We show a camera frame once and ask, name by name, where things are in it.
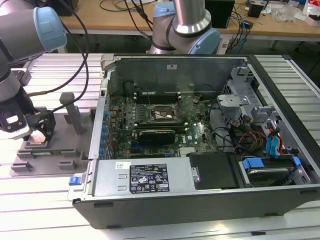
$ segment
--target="motherboard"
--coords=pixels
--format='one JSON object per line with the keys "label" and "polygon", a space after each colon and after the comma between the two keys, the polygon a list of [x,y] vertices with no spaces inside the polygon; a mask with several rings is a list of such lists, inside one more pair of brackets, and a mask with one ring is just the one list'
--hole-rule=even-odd
{"label": "motherboard", "polygon": [[208,101],[194,94],[146,94],[110,97],[113,159],[185,157],[218,149],[207,121]]}

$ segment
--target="robotic arm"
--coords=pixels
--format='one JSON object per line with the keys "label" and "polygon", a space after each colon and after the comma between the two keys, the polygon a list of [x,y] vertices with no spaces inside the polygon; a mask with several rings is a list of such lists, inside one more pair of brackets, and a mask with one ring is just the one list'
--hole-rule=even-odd
{"label": "robotic arm", "polygon": [[34,8],[25,0],[0,0],[0,23],[0,130],[18,139],[39,124],[28,120],[39,111],[9,64],[63,47],[67,36],[52,8]]}
{"label": "robotic arm", "polygon": [[205,0],[173,0],[155,6],[150,54],[212,54],[219,42]]}

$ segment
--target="light blue joint cover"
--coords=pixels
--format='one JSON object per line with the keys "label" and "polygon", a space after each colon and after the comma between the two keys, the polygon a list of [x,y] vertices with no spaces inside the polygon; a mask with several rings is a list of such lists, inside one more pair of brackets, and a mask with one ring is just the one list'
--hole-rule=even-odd
{"label": "light blue joint cover", "polygon": [[172,1],[165,1],[165,2],[158,3],[157,5],[155,5],[153,9],[154,18],[168,16],[175,13],[176,13],[176,10],[175,10],[174,3]]}
{"label": "light blue joint cover", "polygon": [[220,43],[220,34],[211,28],[190,48],[188,54],[212,54]]}
{"label": "light blue joint cover", "polygon": [[36,7],[33,10],[33,19],[40,42],[47,52],[52,52],[67,44],[64,26],[51,7]]}

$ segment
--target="wooden desk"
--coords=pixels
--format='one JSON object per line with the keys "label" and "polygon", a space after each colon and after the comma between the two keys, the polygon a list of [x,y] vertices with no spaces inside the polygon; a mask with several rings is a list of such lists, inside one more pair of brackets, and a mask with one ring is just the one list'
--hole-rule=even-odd
{"label": "wooden desk", "polygon": [[[101,0],[79,0],[76,12],[83,21],[89,34],[111,34],[111,35],[139,35],[127,11],[110,12],[100,8]],[[254,25],[248,36],[249,39],[260,40],[284,40],[284,41],[314,41],[320,42],[320,27],[310,26],[306,22],[296,19],[295,22],[275,22],[271,14],[261,14],[259,18],[248,17],[247,11],[238,8],[244,0],[236,0],[237,12]],[[106,9],[117,10],[111,0],[102,4]],[[146,4],[144,10],[152,20],[154,3]],[[132,12],[133,18],[140,30],[152,35],[146,22],[136,12]],[[61,20],[74,34],[83,34],[84,31],[74,16],[61,17]],[[218,29],[221,34],[219,53],[224,54],[226,45],[238,32],[237,21],[232,19],[228,28]]]}

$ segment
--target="gray post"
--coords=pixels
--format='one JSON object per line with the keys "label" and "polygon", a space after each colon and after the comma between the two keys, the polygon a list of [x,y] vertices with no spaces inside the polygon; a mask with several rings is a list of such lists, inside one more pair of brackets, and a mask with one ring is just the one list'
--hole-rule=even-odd
{"label": "gray post", "polygon": [[[60,97],[60,103],[61,104],[68,104],[71,101],[75,99],[75,95],[73,92],[63,92]],[[82,125],[81,125],[81,115],[79,112],[79,108],[75,106],[73,103],[69,104],[68,106],[65,107],[68,116],[71,120],[71,123],[74,127],[75,133],[77,135],[81,135],[82,133]]]}

